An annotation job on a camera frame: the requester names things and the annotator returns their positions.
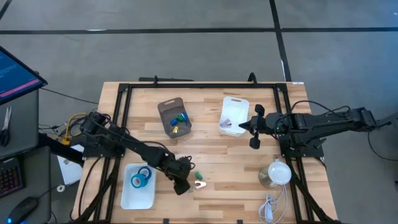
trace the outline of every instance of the wooden table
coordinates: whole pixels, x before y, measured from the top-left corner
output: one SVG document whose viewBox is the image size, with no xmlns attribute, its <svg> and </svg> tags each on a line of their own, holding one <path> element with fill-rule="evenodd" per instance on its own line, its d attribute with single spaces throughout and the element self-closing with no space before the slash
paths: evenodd
<svg viewBox="0 0 398 224">
<path fill-rule="evenodd" d="M 118 82 L 104 83 L 98 110 L 113 115 Z M 303 84 L 287 83 L 290 103 L 307 100 Z M 114 201 L 112 223 L 150 223 L 162 222 L 169 218 L 171 223 L 259 223 L 258 210 L 264 203 L 266 194 L 277 197 L 281 188 L 266 189 L 258 180 L 258 172 L 268 166 L 275 158 L 280 158 L 279 144 L 271 136 L 260 135 L 261 147 L 258 150 L 249 147 L 252 137 L 245 132 L 241 137 L 222 135 L 218 131 L 223 98 L 235 96 L 250 102 L 249 115 L 254 116 L 255 104 L 265 107 L 266 113 L 276 112 L 274 94 L 271 89 L 231 89 L 231 88 L 141 88 L 132 92 L 127 128 L 135 138 L 142 141 L 164 143 L 176 157 L 193 157 L 196 168 L 191 172 L 189 181 L 195 180 L 194 172 L 199 171 L 207 187 L 202 190 L 190 190 L 183 195 L 176 195 L 173 183 L 161 172 L 156 176 L 155 202 L 148 210 L 123 210 L 120 206 L 124 168 L 127 164 L 142 162 L 141 158 L 126 150 L 121 161 L 119 180 Z M 158 103 L 175 97 L 181 97 L 192 122 L 189 135 L 170 139 L 165 133 L 157 110 Z M 282 107 L 283 97 L 280 94 Z M 120 110 L 119 122 L 123 110 Z M 310 113 L 308 103 L 295 107 L 296 113 Z M 83 180 L 95 159 L 85 162 L 83 175 L 73 209 L 73 218 L 77 217 L 78 201 Z M 325 168 L 315 159 L 303 160 L 308 188 L 321 208 L 332 218 L 337 218 L 335 206 L 326 176 Z M 98 191 L 103 167 L 103 159 L 93 169 L 88 185 L 83 194 L 82 210 L 86 208 Z M 290 186 L 287 185 L 289 207 L 281 223 L 295 223 Z M 299 194 L 303 218 L 306 219 L 303 197 Z M 108 194 L 103 200 L 101 217 L 104 218 Z M 275 217 L 279 217 L 285 206 L 281 200 Z"/>
</svg>

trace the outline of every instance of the keyboard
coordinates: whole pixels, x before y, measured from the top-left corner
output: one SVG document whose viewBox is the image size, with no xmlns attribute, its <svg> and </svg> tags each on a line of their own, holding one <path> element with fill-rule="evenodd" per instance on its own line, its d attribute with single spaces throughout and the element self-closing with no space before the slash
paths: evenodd
<svg viewBox="0 0 398 224">
<path fill-rule="evenodd" d="M 17 157 L 0 162 L 0 198 L 23 189 L 22 167 Z"/>
</svg>

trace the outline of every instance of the white plastic bin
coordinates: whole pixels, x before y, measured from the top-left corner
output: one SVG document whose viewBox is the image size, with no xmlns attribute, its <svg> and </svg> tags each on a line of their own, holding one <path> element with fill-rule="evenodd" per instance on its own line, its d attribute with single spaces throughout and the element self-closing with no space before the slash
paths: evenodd
<svg viewBox="0 0 398 224">
<path fill-rule="evenodd" d="M 128 164 L 124 169 L 123 191 L 120 206 L 123 209 L 150 209 L 155 200 L 155 183 L 156 170 L 149 167 L 152 177 L 148 180 L 148 184 L 136 189 L 131 185 L 131 177 L 138 173 L 141 167 L 147 164 Z"/>
<path fill-rule="evenodd" d="M 240 128 L 239 124 L 248 121 L 248 115 L 249 102 L 247 100 L 226 96 L 223 100 L 220 123 L 229 119 L 231 121 L 231 127 L 222 128 L 218 126 L 218 130 L 221 134 L 239 137 L 246 131 Z"/>
</svg>

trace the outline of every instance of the monitor screen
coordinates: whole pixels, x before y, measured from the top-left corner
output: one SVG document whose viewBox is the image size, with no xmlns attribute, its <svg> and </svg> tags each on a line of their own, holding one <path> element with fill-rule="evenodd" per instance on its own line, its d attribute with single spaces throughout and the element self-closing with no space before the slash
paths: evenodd
<svg viewBox="0 0 398 224">
<path fill-rule="evenodd" d="M 0 105 L 30 93 L 46 82 L 33 70 L 0 48 Z"/>
</svg>

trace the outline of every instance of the gray floor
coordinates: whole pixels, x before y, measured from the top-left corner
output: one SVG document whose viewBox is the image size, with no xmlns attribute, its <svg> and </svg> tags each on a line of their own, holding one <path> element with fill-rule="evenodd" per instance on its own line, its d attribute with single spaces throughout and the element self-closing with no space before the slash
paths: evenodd
<svg viewBox="0 0 398 224">
<path fill-rule="evenodd" d="M 397 26 L 394 0 L 277 0 L 282 27 Z M 272 27 L 268 1 L 251 0 L 13 0 L 1 30 Z M 331 108 L 365 106 L 377 118 L 398 111 L 398 33 L 289 33 L 285 48 L 293 81 Z M 0 45 L 38 70 L 49 89 L 98 101 L 104 81 L 139 77 L 282 81 L 275 34 L 2 35 Z M 40 122 L 60 124 L 94 105 L 40 92 Z M 314 113 L 322 110 L 312 106 Z M 371 134 L 375 150 L 398 158 L 396 131 Z M 398 163 L 373 154 L 364 133 L 325 143 L 328 177 L 339 219 L 395 223 Z M 54 172 L 52 183 L 62 181 Z M 76 185 L 53 195 L 67 221 Z"/>
</svg>

